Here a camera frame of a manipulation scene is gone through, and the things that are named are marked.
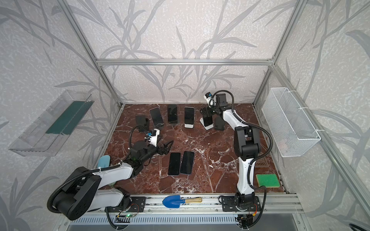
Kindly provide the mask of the black folding stand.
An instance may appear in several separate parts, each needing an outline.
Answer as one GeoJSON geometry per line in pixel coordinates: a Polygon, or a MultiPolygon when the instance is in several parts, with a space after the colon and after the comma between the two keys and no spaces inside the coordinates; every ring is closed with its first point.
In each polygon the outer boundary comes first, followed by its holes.
{"type": "Polygon", "coordinates": [[[224,131],[225,121],[221,116],[217,116],[214,120],[214,129],[217,131],[224,131]]]}
{"type": "Polygon", "coordinates": [[[144,115],[138,115],[135,117],[136,124],[139,126],[140,132],[149,131],[149,119],[144,115]]]}

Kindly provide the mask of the purple-edged phone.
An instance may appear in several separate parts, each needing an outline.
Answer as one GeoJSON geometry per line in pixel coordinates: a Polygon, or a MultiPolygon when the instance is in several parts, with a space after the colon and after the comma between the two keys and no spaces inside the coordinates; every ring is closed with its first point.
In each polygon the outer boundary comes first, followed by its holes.
{"type": "Polygon", "coordinates": [[[169,176],[178,176],[180,174],[181,153],[171,153],[168,167],[169,176]]]}

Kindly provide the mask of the blue-edged phone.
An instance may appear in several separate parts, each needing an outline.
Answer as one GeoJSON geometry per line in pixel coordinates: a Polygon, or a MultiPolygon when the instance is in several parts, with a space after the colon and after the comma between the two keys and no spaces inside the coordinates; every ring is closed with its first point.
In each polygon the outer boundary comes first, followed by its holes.
{"type": "Polygon", "coordinates": [[[183,154],[182,163],[180,166],[180,173],[190,175],[192,173],[192,167],[194,163],[195,153],[191,151],[185,151],[183,154]]]}

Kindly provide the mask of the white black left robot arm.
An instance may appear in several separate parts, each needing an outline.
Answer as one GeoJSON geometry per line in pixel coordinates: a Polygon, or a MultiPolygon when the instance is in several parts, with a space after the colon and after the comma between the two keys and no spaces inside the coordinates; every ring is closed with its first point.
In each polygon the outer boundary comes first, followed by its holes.
{"type": "Polygon", "coordinates": [[[97,169],[78,167],[51,194],[47,201],[48,210],[76,220],[91,210],[117,207],[125,196],[123,191],[104,190],[103,187],[136,177],[144,169],[146,161],[154,155],[167,155],[172,145],[173,141],[162,146],[138,141],[131,147],[127,158],[114,166],[97,169]]]}

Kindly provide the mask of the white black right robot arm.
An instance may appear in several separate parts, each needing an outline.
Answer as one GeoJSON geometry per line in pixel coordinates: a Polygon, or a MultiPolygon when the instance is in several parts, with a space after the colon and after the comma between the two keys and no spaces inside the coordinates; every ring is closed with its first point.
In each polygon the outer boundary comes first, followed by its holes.
{"type": "Polygon", "coordinates": [[[259,130],[247,125],[228,103],[218,105],[214,100],[208,101],[208,106],[201,109],[204,115],[219,115],[234,130],[234,152],[239,160],[239,180],[237,194],[240,196],[254,194],[253,161],[261,152],[259,130]]]}

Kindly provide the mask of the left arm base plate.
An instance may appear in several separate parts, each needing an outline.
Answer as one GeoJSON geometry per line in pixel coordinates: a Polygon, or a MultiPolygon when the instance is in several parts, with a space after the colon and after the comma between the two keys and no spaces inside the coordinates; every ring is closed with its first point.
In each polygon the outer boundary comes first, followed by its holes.
{"type": "Polygon", "coordinates": [[[144,196],[134,196],[134,197],[124,197],[120,204],[116,207],[108,207],[106,210],[109,213],[118,212],[132,212],[132,213],[142,213],[145,208],[146,197],[144,196]]]}

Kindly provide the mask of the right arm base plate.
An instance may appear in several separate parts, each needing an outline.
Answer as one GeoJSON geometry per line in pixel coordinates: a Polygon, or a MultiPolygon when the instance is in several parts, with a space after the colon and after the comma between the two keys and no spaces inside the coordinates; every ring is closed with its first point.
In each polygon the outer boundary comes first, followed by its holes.
{"type": "Polygon", "coordinates": [[[224,212],[259,212],[261,204],[254,194],[239,194],[233,196],[221,195],[218,198],[224,212]]]}

